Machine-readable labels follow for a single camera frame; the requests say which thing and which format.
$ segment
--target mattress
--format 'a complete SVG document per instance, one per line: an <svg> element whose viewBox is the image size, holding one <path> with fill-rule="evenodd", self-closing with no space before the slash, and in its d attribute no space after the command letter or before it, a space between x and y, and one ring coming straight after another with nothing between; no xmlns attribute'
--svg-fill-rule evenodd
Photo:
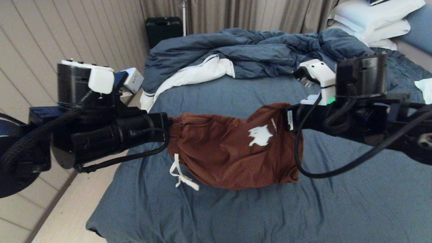
<svg viewBox="0 0 432 243"><path fill-rule="evenodd" d="M331 61L326 63L334 67ZM414 81L430 77L399 52L388 52L389 92L410 93L413 102L424 102ZM171 88L159 96L151 112L246 118L262 105L297 104L318 92L292 76L242 80L225 75ZM338 168L371 149L317 131L303 134L303 166L315 173ZM129 153L157 146L143 144ZM173 160L165 150L122 163L86 228L109 243L432 240L431 167L400 152L385 150L328 179L301 175L298 183L241 191L202 184L199 191L185 184L176 188L177 178L169 173Z"/></svg>

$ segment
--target blue comforter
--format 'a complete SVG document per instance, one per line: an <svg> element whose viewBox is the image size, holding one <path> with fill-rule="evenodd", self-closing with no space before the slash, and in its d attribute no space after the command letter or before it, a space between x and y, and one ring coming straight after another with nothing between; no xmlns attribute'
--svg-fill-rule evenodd
<svg viewBox="0 0 432 243"><path fill-rule="evenodd" d="M306 59L319 58L334 67L335 61L342 57L373 52L340 30L287 35L231 29L215 35L221 33L231 35L234 43L253 37L247 43L251 45L291 39L286 46L292 53L293 66ZM219 39L207 39L200 46L187 47L190 41L205 39L203 36L206 35L167 40L155 47L147 60L146 91L154 91L177 68L191 65L224 47L218 46ZM297 50L295 46L308 46L309 50ZM195 60L188 58L188 48L196 52ZM257 73L267 72L265 68L271 67L272 77L245 80L224 76L207 83L175 87L161 94L152 112L167 112L171 116L191 112L246 118L264 104L296 104L308 94L319 91L317 87L305 88L292 76L283 75L280 70L284 70L284 63L270 61L260 66L259 60L249 62L257 67ZM249 64L246 68L237 66L247 75L245 70L252 67ZM399 52L388 52L387 89L390 92L411 93L415 102L422 102L421 92L413 81L429 77L432 77L430 73ZM371 148L310 130L304 132L304 138L304 166L316 173L338 168ZM156 146L144 144L131 149L130 153ZM173 158L164 151L122 163L88 220L87 229L110 243L417 243L432 240L431 167L399 152L383 151L354 170L333 178L300 176L298 183L243 191L201 185L196 192L184 184L176 188L177 179L169 174L172 162Z"/></svg>

